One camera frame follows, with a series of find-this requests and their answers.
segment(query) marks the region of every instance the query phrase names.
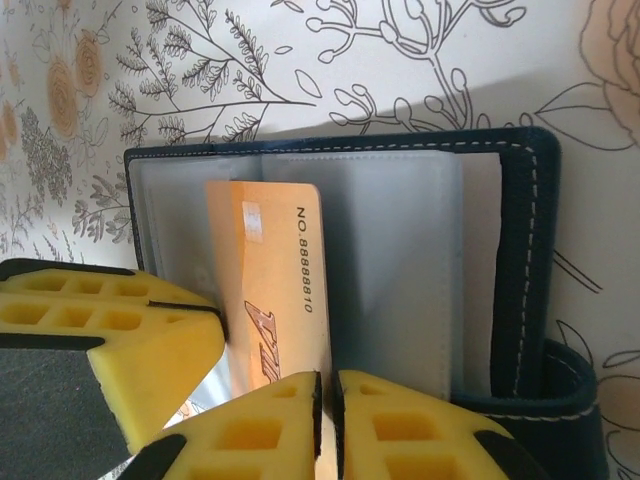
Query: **flower pattern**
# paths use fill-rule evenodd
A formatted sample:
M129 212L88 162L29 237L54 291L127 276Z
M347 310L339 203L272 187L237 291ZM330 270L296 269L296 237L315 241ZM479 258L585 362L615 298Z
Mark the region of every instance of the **flower pattern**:
M129 147L553 131L551 335L601 378L614 476L640 475L640 1L3 2L1 258L134 267Z

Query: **yellow foam block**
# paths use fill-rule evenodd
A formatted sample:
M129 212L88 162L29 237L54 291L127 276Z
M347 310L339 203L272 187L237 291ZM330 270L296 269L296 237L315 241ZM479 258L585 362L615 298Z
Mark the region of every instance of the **yellow foam block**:
M165 475L154 478L312 480L321 394L320 374L297 373L163 431L158 440L182 435L186 444ZM124 477L134 478L126 471Z
M87 355L131 453L162 430L224 350L210 312L51 296L0 294L2 333L104 339Z
M46 260L11 259L0 264L0 292L116 301L213 306L195 293L148 273Z
M512 438L497 423L372 375L339 375L345 480L508 480L474 437Z

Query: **card holder wallet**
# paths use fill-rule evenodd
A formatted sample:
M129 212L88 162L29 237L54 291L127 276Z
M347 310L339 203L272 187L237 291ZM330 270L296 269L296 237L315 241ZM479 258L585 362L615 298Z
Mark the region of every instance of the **card holder wallet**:
M555 137L544 129L502 128L127 150L125 169L140 269L145 269L145 261L131 179L136 162L425 150L498 154L502 174L491 335L492 395L454 392L452 402L504 425L553 479L607 478L594 372L568 347L545 339L560 148Z

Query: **orange card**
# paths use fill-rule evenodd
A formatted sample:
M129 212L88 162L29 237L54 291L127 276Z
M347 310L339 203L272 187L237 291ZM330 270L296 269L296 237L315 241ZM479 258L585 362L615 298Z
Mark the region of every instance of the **orange card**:
M313 185L207 183L234 397L300 371L328 379L320 198Z

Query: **wallpaper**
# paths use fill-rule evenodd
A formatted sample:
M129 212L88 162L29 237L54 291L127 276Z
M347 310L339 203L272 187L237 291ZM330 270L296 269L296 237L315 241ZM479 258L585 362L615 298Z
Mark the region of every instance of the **wallpaper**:
M640 478L639 0L3 0L0 256L135 266L139 145L539 125L563 177L549 335Z

